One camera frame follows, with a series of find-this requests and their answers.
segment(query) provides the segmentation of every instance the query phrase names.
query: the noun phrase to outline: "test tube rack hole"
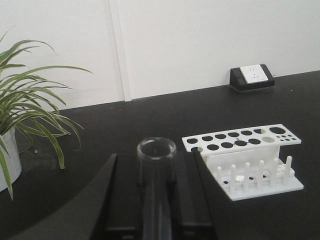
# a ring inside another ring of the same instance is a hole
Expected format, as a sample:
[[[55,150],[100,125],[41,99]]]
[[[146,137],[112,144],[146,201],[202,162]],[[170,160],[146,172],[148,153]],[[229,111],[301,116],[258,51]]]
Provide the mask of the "test tube rack hole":
[[[280,147],[301,140],[282,124],[211,132],[182,138],[188,152],[197,149],[212,176],[233,201],[301,190],[304,186],[284,163]]]

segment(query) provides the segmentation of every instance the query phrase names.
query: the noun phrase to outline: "black countertop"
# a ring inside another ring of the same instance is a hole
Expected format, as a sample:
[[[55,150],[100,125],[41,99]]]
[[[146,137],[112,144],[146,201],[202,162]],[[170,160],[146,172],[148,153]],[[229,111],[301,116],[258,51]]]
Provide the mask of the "black countertop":
[[[144,138],[169,138],[184,151],[182,137],[271,124],[283,124],[302,140],[281,147],[280,156],[294,156],[292,168],[304,189],[234,202],[215,193],[217,235],[320,239],[320,71],[275,81],[274,87],[245,93],[225,85],[63,110],[84,127],[81,150],[76,151],[75,136],[59,139],[65,170],[42,138],[21,154],[14,201],[0,192],[0,239],[88,239],[104,196],[107,159],[112,153],[134,154]],[[23,147],[23,139],[17,141]],[[73,202],[77,198],[85,199],[78,201],[82,205]],[[73,235],[77,230],[79,236]]]

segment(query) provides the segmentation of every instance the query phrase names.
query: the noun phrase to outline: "white outlet plate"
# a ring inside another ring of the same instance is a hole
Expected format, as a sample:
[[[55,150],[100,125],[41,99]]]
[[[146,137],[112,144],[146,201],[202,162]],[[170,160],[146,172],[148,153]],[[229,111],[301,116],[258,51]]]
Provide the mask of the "white outlet plate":
[[[268,80],[268,77],[259,64],[241,66],[240,71],[248,84],[254,84]]]

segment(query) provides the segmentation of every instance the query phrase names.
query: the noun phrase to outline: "white wall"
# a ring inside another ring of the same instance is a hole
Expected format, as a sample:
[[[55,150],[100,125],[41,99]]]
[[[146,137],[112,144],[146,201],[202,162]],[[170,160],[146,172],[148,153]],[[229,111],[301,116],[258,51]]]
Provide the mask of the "white wall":
[[[58,55],[44,46],[16,63],[91,70],[43,73],[76,89],[57,91],[74,108],[226,85],[251,64],[319,70],[319,13],[318,0],[0,0],[0,35],[15,25],[0,52],[42,40]]]
[[[132,98],[229,84],[231,68],[320,69],[318,0],[118,0]]]
[[[71,65],[93,72],[93,75],[74,70],[43,72],[49,79],[75,89],[57,90],[67,108],[124,99],[108,1],[1,0],[0,35],[14,25],[0,43],[0,52],[15,42],[32,39],[47,42],[57,53],[43,46],[14,63],[31,68]]]

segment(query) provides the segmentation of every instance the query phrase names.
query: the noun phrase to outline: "spider plant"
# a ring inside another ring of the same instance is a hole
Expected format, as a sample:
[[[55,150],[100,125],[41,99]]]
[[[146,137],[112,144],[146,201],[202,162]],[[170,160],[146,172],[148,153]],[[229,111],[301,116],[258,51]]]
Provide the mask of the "spider plant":
[[[71,119],[60,115],[58,107],[52,103],[52,100],[55,99],[65,105],[65,101],[55,94],[52,89],[68,89],[69,87],[62,83],[48,80],[40,76],[38,72],[59,68],[90,71],[84,68],[66,65],[42,66],[21,71],[20,69],[26,68],[26,65],[11,63],[11,61],[21,53],[29,52],[32,48],[39,47],[33,45],[34,43],[47,45],[53,49],[43,41],[22,40],[12,45],[8,50],[0,53],[0,165],[12,199],[12,180],[5,157],[5,153],[7,155],[9,155],[9,153],[2,137],[11,128],[18,129],[26,136],[29,140],[27,149],[34,143],[32,135],[48,138],[56,151],[61,169],[66,167],[65,159],[56,138],[70,135],[69,130],[71,130],[71,132],[76,134],[79,142],[81,142],[77,130],[77,127],[81,126]],[[19,69],[20,71],[16,74],[2,76],[3,71],[8,69],[11,69],[11,71]],[[42,107],[44,104],[49,106],[50,109],[45,110]]]

